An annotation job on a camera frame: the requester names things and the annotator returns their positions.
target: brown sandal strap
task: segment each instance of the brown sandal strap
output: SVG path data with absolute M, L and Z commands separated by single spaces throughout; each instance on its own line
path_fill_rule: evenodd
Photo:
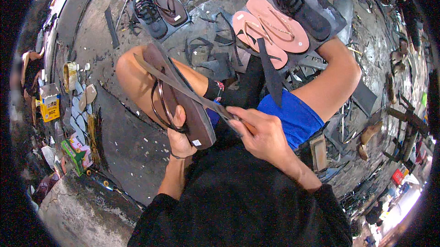
M 171 8 L 169 7 L 169 1 L 170 0 L 166 0 L 166 4 L 167 4 L 168 9 L 161 7 L 157 0 L 154 0 L 154 3 L 157 5 L 157 7 L 159 9 L 161 9 L 163 12 L 165 12 L 168 16 L 171 16 L 171 14 L 175 15 L 176 14 L 176 3 L 174 2 L 174 0 L 171 0 L 173 2 L 173 9 L 174 9 L 174 10 L 171 10 Z
M 156 90 L 156 88 L 158 87 L 158 92 L 159 92 L 159 98 L 161 100 L 162 103 L 162 107 L 163 110 L 165 112 L 165 116 L 168 119 L 168 122 L 166 122 L 157 112 L 156 108 L 154 107 L 154 91 Z M 163 84 L 161 80 L 155 79 L 154 80 L 154 85 L 151 89 L 151 108 L 153 109 L 154 115 L 156 115 L 156 117 L 159 119 L 160 122 L 162 122 L 166 127 L 173 129 L 181 134 L 185 134 L 188 132 L 187 127 L 185 126 L 185 124 L 182 127 L 177 127 L 176 125 L 174 125 L 173 123 L 173 115 L 171 114 L 171 112 L 168 109 L 168 106 L 165 103 L 165 99 L 163 97 Z

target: wristband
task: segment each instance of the wristband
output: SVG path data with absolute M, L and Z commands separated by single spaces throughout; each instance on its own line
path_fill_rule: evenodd
M 176 155 L 173 154 L 173 151 L 170 151 L 170 154 L 171 154 L 174 158 L 176 158 L 176 159 L 185 159 L 186 157 L 190 157 L 190 156 L 186 156 L 186 157 L 176 156 Z

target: beige sandal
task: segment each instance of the beige sandal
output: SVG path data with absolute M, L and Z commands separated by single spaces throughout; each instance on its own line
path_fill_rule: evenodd
M 292 53 L 308 49 L 308 36 L 300 23 L 276 10 L 267 0 L 249 0 L 246 7 L 278 47 Z
M 260 52 L 256 40 L 264 38 L 267 53 L 275 69 L 280 69 L 286 65 L 286 52 L 274 44 L 256 17 L 250 13 L 238 11 L 234 14 L 232 26 L 237 37 L 256 52 Z

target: right hand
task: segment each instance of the right hand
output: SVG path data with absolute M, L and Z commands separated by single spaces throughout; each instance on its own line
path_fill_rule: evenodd
M 286 157 L 294 155 L 287 143 L 281 120 L 277 116 L 268 115 L 253 108 L 245 110 L 240 107 L 227 107 L 226 109 L 256 128 L 257 133 L 252 135 L 242 122 L 229 121 L 243 135 L 242 141 L 245 148 L 253 156 L 279 168 Z

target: yellow box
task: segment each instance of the yellow box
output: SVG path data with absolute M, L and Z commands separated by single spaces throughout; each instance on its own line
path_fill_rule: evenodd
M 59 98 L 59 90 L 54 83 L 40 87 L 41 100 L 36 100 L 35 105 L 40 107 L 44 122 L 49 122 L 60 116 Z

